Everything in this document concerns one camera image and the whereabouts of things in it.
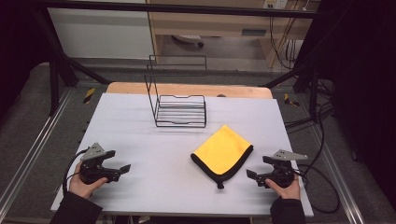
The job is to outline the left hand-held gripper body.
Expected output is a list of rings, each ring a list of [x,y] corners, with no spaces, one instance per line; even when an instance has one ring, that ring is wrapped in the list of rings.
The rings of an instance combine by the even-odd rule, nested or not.
[[[98,143],[94,143],[81,157],[80,179],[85,184],[91,184],[102,177],[107,178],[107,183],[119,181],[120,170],[103,166],[105,153],[106,151]]]

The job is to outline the white cabinet panel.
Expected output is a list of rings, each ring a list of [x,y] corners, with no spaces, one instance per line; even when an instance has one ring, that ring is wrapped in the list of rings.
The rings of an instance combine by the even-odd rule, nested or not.
[[[147,13],[50,8],[49,14],[70,57],[147,59],[153,53]]]

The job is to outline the white wall socket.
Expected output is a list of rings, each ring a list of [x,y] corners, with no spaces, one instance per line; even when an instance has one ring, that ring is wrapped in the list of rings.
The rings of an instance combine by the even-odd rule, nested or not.
[[[269,9],[284,9],[288,0],[264,0],[263,8]]]

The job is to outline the wooden table board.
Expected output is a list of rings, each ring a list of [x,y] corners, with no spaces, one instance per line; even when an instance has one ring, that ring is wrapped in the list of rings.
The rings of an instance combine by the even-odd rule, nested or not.
[[[145,82],[113,82],[108,85],[106,93],[146,94],[155,93],[169,95],[203,95],[215,97],[225,95],[233,98],[272,99],[273,94],[267,88],[235,85],[198,85]]]

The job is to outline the black metal frame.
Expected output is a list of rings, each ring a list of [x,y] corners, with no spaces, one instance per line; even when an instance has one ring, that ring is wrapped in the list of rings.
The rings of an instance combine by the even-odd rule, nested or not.
[[[50,28],[50,22],[44,19],[44,12],[48,8],[86,9],[86,10],[108,10],[108,11],[136,11],[174,14],[198,14],[198,15],[227,15],[242,17],[264,17],[264,18],[292,18],[311,19],[313,21],[329,21],[341,19],[332,10],[288,10],[288,9],[255,9],[246,7],[212,7],[212,6],[190,6],[169,4],[140,4],[140,3],[118,3],[98,1],[68,1],[68,0],[35,0],[33,2],[35,12],[33,13],[42,34],[48,39],[52,59],[49,60],[50,85],[51,85],[51,110],[53,115],[59,107],[58,76],[61,76],[68,86],[76,86],[78,81],[73,71],[75,67],[80,72],[88,75],[101,84],[110,84],[107,80],[80,63],[72,60],[61,47],[54,28]]]

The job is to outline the yellow black tape strip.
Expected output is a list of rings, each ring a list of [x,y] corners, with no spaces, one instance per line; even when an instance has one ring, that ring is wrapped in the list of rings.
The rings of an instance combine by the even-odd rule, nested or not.
[[[94,92],[95,92],[95,88],[90,88],[90,89],[87,91],[87,93],[86,93],[86,95],[85,95],[85,97],[84,97],[84,99],[83,99],[83,104],[84,104],[84,105],[85,105],[85,104],[88,104],[88,103],[90,102],[90,100],[91,100],[91,98],[92,98]]]
[[[287,93],[284,93],[284,103],[287,105],[300,106],[298,102],[292,101]]]

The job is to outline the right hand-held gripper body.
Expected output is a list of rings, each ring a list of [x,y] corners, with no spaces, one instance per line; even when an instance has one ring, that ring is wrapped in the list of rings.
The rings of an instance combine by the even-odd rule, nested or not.
[[[275,160],[273,166],[274,170],[269,174],[257,175],[256,182],[259,187],[269,186],[265,183],[266,179],[275,181],[281,188],[288,187],[294,179],[294,169],[291,166],[292,161],[307,160],[306,155],[290,152],[287,150],[280,149],[271,158]]]

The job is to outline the office chair wheel base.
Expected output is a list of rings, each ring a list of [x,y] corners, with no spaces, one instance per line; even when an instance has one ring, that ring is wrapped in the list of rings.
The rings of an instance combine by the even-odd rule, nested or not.
[[[182,42],[196,44],[199,48],[205,45],[199,35],[174,35],[174,38]]]

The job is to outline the light wooden desk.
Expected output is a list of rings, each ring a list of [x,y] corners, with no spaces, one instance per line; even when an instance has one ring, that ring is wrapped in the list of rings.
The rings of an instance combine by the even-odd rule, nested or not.
[[[212,7],[263,8],[264,0],[146,0],[149,4],[198,5]],[[316,11],[321,0],[288,0],[284,9]],[[154,53],[160,55],[167,35],[251,37],[259,40],[267,65],[279,64],[281,52],[289,40],[303,40],[310,19],[242,17],[227,15],[148,14]]]

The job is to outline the person's right hand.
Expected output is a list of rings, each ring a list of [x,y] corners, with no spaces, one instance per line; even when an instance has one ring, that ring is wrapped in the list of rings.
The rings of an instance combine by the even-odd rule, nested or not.
[[[270,189],[274,190],[282,199],[301,199],[301,189],[299,185],[299,179],[295,177],[291,184],[286,188],[281,188],[275,181],[266,179],[265,183]]]

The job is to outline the yellow cloth with black edge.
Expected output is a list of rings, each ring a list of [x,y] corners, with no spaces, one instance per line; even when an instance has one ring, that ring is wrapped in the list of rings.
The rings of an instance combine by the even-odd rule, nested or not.
[[[223,125],[191,153],[191,159],[218,189],[224,189],[224,182],[239,171],[252,151],[248,140]]]

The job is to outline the person's left hand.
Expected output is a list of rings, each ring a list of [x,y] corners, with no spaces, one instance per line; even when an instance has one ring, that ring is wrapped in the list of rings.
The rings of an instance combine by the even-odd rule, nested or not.
[[[76,165],[74,175],[70,179],[69,191],[81,198],[88,199],[97,189],[101,188],[107,182],[107,178],[102,177],[91,184],[85,184],[80,179],[80,166],[81,163],[79,162]]]

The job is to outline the aluminium floor rail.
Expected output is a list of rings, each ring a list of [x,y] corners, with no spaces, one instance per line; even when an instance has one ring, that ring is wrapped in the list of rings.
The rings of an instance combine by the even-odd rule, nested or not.
[[[56,126],[60,116],[63,114],[66,108],[70,95],[74,91],[74,88],[66,88],[63,92],[61,99],[59,101],[59,107],[55,110],[54,114],[49,116],[40,130],[35,141],[30,146],[29,151],[24,157],[21,165],[19,166],[17,172],[7,185],[6,190],[0,197],[0,223],[5,219],[7,212],[11,205],[13,204],[15,198],[21,190],[23,183],[25,182],[27,176],[30,174],[35,161],[39,157],[44,145],[46,145],[54,127]]]
[[[325,164],[327,172],[330,176],[330,180],[334,184],[335,189],[339,194],[341,205],[343,206],[349,223],[364,224],[365,221],[361,214],[361,210],[357,206],[347,182],[341,173],[341,169],[337,165],[333,155],[330,152],[330,148],[325,142],[324,132],[319,126],[314,126],[312,127],[312,133],[314,134],[319,149],[321,150],[319,155]]]

